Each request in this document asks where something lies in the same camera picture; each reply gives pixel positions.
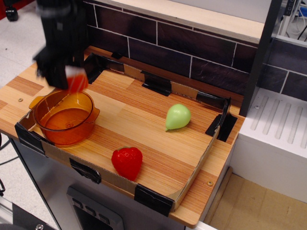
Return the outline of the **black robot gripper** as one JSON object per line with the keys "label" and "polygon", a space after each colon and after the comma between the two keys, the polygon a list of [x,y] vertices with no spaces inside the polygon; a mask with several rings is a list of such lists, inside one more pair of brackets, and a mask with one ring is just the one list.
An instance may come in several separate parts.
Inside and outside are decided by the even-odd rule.
{"label": "black robot gripper", "polygon": [[84,54],[77,53],[83,52],[88,42],[86,11],[44,11],[41,21],[46,46],[34,57],[37,76],[45,78],[49,86],[67,90],[65,65],[84,68]]}

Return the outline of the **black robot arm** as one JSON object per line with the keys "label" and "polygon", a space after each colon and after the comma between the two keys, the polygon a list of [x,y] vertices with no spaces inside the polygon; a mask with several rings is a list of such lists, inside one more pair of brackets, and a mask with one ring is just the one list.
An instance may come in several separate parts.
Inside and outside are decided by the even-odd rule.
{"label": "black robot arm", "polygon": [[36,12],[41,17],[45,47],[34,60],[37,75],[50,86],[67,90],[66,67],[82,67],[88,45],[86,9],[81,0],[38,0]]}

